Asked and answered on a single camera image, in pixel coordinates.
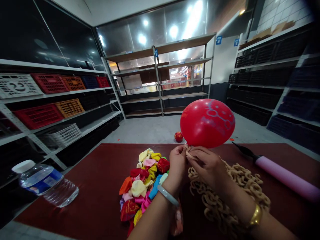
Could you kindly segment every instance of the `red tabletop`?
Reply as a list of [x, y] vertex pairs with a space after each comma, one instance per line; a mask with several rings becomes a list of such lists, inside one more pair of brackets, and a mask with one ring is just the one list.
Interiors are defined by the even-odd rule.
[[[287, 144], [242, 144], [262, 154], [306, 181], [320, 187], [320, 163]], [[119, 189], [139, 154], [147, 148], [169, 157], [176, 144], [101, 144], [66, 174], [79, 187], [79, 195], [65, 208], [56, 208], [40, 197], [15, 221], [75, 239], [126, 239], [129, 224], [120, 221]], [[214, 149], [229, 165], [239, 163], [264, 181], [262, 190], [271, 200], [271, 214], [297, 236], [304, 236], [315, 206], [253, 165], [233, 144]], [[200, 195], [190, 194], [186, 183], [180, 201], [184, 216], [178, 239], [227, 239], [204, 216]]]

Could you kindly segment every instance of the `blue sign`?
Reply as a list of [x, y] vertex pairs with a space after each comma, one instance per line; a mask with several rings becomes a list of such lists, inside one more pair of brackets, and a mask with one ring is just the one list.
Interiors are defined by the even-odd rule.
[[222, 36], [218, 36], [216, 40], [216, 45], [220, 45], [222, 42]]
[[233, 44], [234, 47], [239, 45], [239, 40], [240, 38], [237, 38], [234, 40], [234, 44]]

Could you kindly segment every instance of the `woman's right hand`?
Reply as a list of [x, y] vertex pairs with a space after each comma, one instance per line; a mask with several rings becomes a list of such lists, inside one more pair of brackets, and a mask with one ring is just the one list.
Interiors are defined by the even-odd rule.
[[227, 187], [231, 179], [219, 155], [202, 146], [192, 148], [189, 154], [197, 160], [187, 156], [188, 161], [212, 190], [220, 192]]

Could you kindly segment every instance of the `water bottle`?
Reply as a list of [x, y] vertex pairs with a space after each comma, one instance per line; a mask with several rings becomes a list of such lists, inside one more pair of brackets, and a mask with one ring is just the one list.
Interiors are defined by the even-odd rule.
[[14, 166], [12, 170], [19, 173], [21, 187], [43, 196], [57, 207], [67, 206], [79, 193], [77, 186], [50, 165], [36, 165], [34, 161], [26, 160]]

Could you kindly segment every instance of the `gold bangle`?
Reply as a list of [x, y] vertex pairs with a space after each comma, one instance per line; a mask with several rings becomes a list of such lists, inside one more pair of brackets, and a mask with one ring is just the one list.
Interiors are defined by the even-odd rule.
[[260, 220], [261, 220], [261, 216], [262, 216], [262, 209], [261, 207], [256, 203], [256, 209], [252, 215], [252, 218], [250, 220], [250, 223], [247, 225], [247, 228], [251, 228], [255, 225], [259, 225], [260, 224]]

